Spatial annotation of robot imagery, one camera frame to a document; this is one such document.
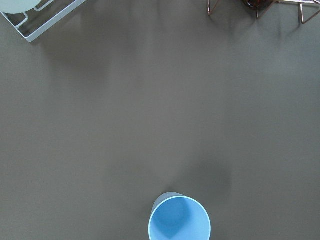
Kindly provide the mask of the light blue cup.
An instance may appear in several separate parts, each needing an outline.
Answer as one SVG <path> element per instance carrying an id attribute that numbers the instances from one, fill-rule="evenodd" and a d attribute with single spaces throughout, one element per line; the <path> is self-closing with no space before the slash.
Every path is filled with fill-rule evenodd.
<path id="1" fill-rule="evenodd" d="M 166 192 L 154 202 L 148 222 L 150 240 L 209 240 L 211 220 L 195 199 Z"/>

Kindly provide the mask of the white cup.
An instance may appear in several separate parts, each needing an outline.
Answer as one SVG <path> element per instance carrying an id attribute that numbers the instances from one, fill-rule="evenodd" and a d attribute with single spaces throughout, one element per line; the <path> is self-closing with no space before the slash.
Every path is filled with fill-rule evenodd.
<path id="1" fill-rule="evenodd" d="M 6 14 L 19 14 L 36 7 L 41 0 L 0 0 L 0 11 Z"/>

